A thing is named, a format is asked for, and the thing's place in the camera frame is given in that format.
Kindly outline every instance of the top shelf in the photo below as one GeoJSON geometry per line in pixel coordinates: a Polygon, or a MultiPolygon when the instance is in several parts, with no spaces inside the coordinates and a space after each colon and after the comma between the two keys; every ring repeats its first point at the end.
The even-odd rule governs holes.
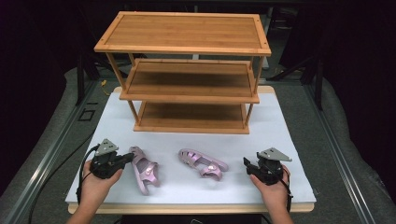
{"type": "Polygon", "coordinates": [[[122,11],[94,50],[271,56],[260,17],[252,14],[122,11]]]}

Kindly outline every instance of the bottom shelf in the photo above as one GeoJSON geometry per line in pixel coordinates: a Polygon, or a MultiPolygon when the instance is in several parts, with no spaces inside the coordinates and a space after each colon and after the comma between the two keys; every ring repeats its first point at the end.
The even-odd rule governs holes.
{"type": "Polygon", "coordinates": [[[249,133],[245,104],[201,105],[143,102],[137,132],[249,133]]]}

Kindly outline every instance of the white tabletop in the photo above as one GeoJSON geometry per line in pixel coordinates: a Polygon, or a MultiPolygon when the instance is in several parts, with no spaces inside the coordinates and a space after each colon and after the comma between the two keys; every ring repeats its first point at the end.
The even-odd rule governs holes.
{"type": "MultiPolygon", "coordinates": [[[[120,180],[111,188],[98,213],[183,214],[190,213],[189,208],[196,213],[201,213],[199,208],[204,208],[202,213],[259,212],[265,207],[259,191],[249,180],[243,158],[257,164],[256,152],[270,147],[292,158],[292,161],[283,162],[291,171],[290,190],[294,196],[291,211],[293,208],[295,211],[311,211],[316,198],[291,141],[276,95],[259,95],[260,103],[254,105],[249,122],[250,134],[204,134],[134,132],[134,117],[127,102],[119,100],[119,92],[111,93],[89,148],[102,143],[105,138],[120,148],[118,155],[128,153],[132,146],[142,148],[150,161],[159,163],[161,186],[148,185],[149,195],[143,195],[137,186],[132,164],[126,164],[120,180]],[[220,181],[200,177],[197,170],[179,161],[177,153],[182,148],[192,148],[224,161],[229,165],[229,171],[223,173],[220,181]],[[254,209],[238,210],[238,207],[254,209]]],[[[140,102],[134,102],[134,105],[138,109],[140,102]]],[[[77,208],[77,187],[76,175],[65,199],[70,204],[70,212],[77,208]]]]}

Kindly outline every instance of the white sheet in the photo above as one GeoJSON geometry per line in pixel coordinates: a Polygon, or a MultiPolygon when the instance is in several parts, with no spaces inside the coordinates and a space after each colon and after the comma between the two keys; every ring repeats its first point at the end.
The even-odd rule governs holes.
{"type": "MultiPolygon", "coordinates": [[[[119,96],[119,93],[111,93],[89,148],[100,144],[105,138],[120,148],[118,155],[128,153],[132,146],[142,148],[149,160],[159,163],[161,186],[155,188],[148,185],[149,196],[142,195],[132,165],[126,164],[121,179],[112,187],[105,203],[262,203],[260,193],[248,178],[243,157],[257,164],[256,152],[269,147],[275,147],[292,158],[291,162],[283,162],[291,171],[290,190],[294,196],[292,202],[316,201],[274,94],[260,94],[261,103],[254,105],[252,111],[250,134],[134,132],[132,112],[127,102],[119,100],[119,96]],[[178,151],[185,147],[226,162],[230,167],[229,171],[223,173],[219,182],[200,177],[197,170],[178,160],[178,151]]],[[[134,105],[138,110],[140,103],[134,102],[134,105]]],[[[77,186],[76,175],[65,199],[67,203],[77,202],[77,186]]]]}

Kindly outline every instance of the dark background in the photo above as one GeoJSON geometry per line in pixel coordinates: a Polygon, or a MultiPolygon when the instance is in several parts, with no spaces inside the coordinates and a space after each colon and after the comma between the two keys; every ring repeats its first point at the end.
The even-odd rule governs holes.
{"type": "MultiPolygon", "coordinates": [[[[0,72],[2,137],[1,193],[29,156],[65,88],[64,73],[120,10],[192,11],[191,4],[142,5],[137,1],[2,1],[0,72]]],[[[214,5],[201,3],[201,11],[214,5]]],[[[299,7],[281,64],[290,67],[315,53],[332,16],[338,16],[321,59],[346,111],[350,138],[375,169],[396,202],[396,17],[387,1],[337,1],[331,6],[299,7]]],[[[216,4],[216,12],[266,13],[262,4],[216,4]]]]}

